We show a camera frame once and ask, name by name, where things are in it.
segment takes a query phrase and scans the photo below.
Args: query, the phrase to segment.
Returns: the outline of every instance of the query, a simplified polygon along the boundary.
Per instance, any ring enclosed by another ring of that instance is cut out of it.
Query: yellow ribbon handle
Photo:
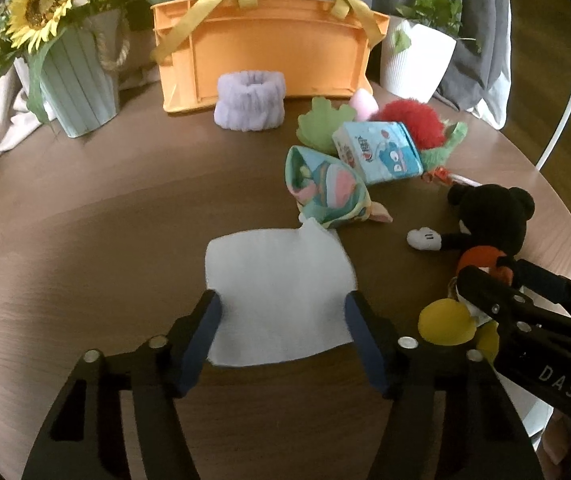
[[[330,11],[331,14],[339,20],[345,20],[345,17],[352,9],[357,16],[357,20],[361,22],[361,26],[365,31],[370,48],[383,41],[385,35],[379,29],[379,25],[374,18],[374,12],[361,0],[334,0],[334,7]]]
[[[188,12],[179,20],[169,33],[163,37],[159,46],[152,51],[152,59],[161,64],[179,45],[199,26],[204,19],[224,0],[197,0]],[[259,0],[237,0],[239,7],[248,9],[257,7]]]

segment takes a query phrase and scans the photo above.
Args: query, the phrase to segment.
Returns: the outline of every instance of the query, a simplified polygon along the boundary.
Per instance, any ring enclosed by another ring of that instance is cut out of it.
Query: wooden table
[[[205,285],[208,241],[299,225],[284,161],[308,100],[288,102],[278,130],[247,134],[219,129],[212,110],[170,117],[161,103],[160,86],[150,86],[93,135],[72,140],[42,127],[0,160],[0,472],[7,480],[20,478],[83,351],[131,351],[191,311]],[[571,277],[571,215],[549,184],[501,133],[435,107],[470,125],[451,170],[529,190],[537,212],[522,256]],[[373,200],[394,222],[340,231],[360,289],[403,334],[417,335],[419,312],[444,297],[454,272],[456,254],[421,253],[405,241],[421,226],[456,229],[446,192],[419,179],[374,187]],[[138,479],[127,396],[124,405]],[[351,345],[288,364],[206,366],[178,404],[204,480],[363,479],[388,409]]]

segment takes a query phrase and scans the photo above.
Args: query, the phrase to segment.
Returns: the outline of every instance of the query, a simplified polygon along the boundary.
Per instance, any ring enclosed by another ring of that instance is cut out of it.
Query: black plush toy
[[[415,249],[462,252],[450,282],[449,299],[423,309],[419,333],[426,341],[445,346],[462,344],[476,334],[477,350],[492,362],[499,351],[497,323],[488,322],[489,316],[459,296],[456,276],[464,267],[473,265],[518,288],[514,257],[523,246],[527,221],[534,215],[534,200],[519,187],[507,189],[498,184],[454,184],[447,198],[452,205],[460,206],[461,232],[442,235],[424,227],[408,233],[408,243]]]
[[[534,215],[532,196],[520,187],[454,184],[447,199],[460,206],[461,232],[439,234],[424,227],[410,231],[408,243],[421,251],[460,250],[457,274],[468,265],[476,265],[512,285],[509,262],[521,250],[527,221]]]

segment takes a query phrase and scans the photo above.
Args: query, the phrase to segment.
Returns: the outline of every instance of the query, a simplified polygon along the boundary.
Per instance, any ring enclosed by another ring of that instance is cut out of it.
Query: orange tray
[[[153,6],[157,45],[198,0]],[[365,78],[370,45],[350,12],[344,20],[330,13],[329,0],[258,0],[240,9],[223,0],[160,62],[163,108],[185,112],[213,106],[219,76],[243,70],[269,70],[285,76],[287,95],[351,97],[370,93]],[[385,37],[389,17],[370,11]]]

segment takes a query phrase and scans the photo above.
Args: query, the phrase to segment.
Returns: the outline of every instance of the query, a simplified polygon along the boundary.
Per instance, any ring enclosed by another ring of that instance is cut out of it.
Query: red fluffy toy
[[[405,124],[420,152],[445,144],[443,123],[435,109],[414,99],[400,99],[387,104],[370,120]]]

